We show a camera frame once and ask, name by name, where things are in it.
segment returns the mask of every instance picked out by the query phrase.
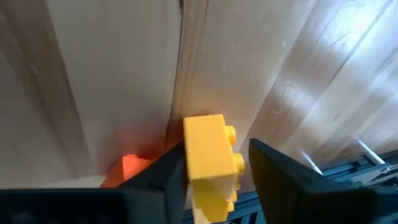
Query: yellow lego brick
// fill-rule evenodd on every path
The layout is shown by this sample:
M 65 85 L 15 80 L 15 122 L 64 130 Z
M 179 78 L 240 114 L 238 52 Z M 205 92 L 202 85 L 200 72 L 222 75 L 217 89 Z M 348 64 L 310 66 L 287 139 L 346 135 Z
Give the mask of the yellow lego brick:
M 231 147 L 234 129 L 225 125 L 222 114 L 185 118 L 183 125 L 191 180 L 239 172 Z
M 225 125 L 222 114 L 185 118 L 183 124 L 195 220 L 225 221 L 244 170 L 242 155 L 231 147 L 235 130 Z

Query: wooden panel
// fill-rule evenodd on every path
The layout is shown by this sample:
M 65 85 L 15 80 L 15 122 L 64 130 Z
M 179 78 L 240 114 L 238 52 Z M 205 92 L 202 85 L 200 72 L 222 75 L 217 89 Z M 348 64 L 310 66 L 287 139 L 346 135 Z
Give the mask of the wooden panel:
M 313 1 L 183 3 L 170 135 L 182 117 L 223 113 L 238 151 Z
M 162 152 L 177 70 L 178 1 L 47 4 L 96 168 L 105 172 L 127 152 Z
M 1 1 L 2 45 L 16 75 L 58 138 L 72 172 L 89 175 L 93 163 L 44 1 Z
M 79 188 L 79 187 L 98 187 L 104 181 L 104 175 L 92 175 L 82 178 L 64 179 L 61 181 L 45 183 L 40 188 Z
M 0 187 L 82 177 L 93 164 L 44 1 L 0 2 Z
M 362 155 L 357 139 L 376 152 L 397 149 L 396 7 L 318 1 L 241 151 L 259 138 L 299 161 L 303 149 L 328 167 Z
M 0 74 L 0 188 L 37 187 L 74 177 L 56 135 L 3 51 Z
M 361 135 L 365 127 L 381 131 L 383 127 L 375 126 L 374 122 L 382 122 L 378 116 L 387 114 L 376 113 L 381 112 L 377 111 L 386 101 L 394 99 L 391 87 L 396 85 L 398 29 L 393 25 L 396 22 L 391 14 L 393 7 L 389 1 L 385 3 L 355 51 L 280 150 L 293 154 L 302 148 L 309 154 L 315 153 L 313 157 L 319 164 L 327 164 L 343 149 L 359 149 L 357 138 L 369 142 L 368 137 Z M 377 144 L 369 146 L 377 150 Z

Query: black plastic part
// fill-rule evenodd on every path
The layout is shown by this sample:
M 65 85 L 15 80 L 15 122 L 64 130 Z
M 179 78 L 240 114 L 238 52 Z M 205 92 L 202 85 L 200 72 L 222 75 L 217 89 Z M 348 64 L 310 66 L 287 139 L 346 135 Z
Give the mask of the black plastic part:
M 0 190 L 0 223 L 180 223 L 183 142 L 118 189 Z
M 267 223 L 372 223 L 398 212 L 396 189 L 357 189 L 250 140 L 254 185 Z
M 180 223 L 187 185 L 185 144 L 180 142 L 146 170 L 121 184 L 119 188 L 144 190 L 148 193 L 162 192 L 163 198 L 156 199 L 158 200 L 156 204 L 157 207 L 163 207 L 164 211 L 156 213 L 148 208 L 145 216 L 155 220 L 147 219 L 146 223 Z

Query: wooden surface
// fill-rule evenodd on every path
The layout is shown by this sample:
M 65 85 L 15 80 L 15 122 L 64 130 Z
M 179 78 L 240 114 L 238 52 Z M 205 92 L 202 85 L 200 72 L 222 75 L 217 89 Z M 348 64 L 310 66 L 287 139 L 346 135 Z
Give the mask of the wooden surface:
M 91 174 L 47 6 L 0 1 L 0 33 L 0 187 L 36 187 Z
M 398 149 L 393 0 L 0 3 L 0 187 L 95 187 L 202 114 L 223 113 L 246 158 L 249 138 L 320 167 L 357 139 Z
M 177 0 L 47 1 L 96 170 L 164 151 L 178 59 Z

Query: lego stud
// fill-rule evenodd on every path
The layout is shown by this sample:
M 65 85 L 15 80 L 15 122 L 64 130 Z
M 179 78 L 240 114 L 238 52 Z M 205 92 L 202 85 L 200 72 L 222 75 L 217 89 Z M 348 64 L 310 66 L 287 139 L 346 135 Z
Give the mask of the lego stud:
M 236 190 L 241 190 L 241 183 L 239 183 L 239 179 L 236 179 L 235 189 Z
M 236 142 L 236 132 L 235 132 L 234 126 L 232 126 L 232 125 L 225 126 L 225 133 L 227 135 L 229 143 L 235 144 L 235 142 Z
M 238 168 L 239 174 L 243 174 L 243 172 L 244 172 L 244 160 L 243 160 L 242 154 L 234 153 L 234 161 L 235 161 L 236 167 Z
M 237 199 L 238 199 L 238 195 L 236 194 L 236 191 L 234 190 L 234 192 L 231 195 L 231 201 L 236 202 Z
M 233 202 L 228 202 L 228 211 L 233 212 L 234 211 L 234 203 Z

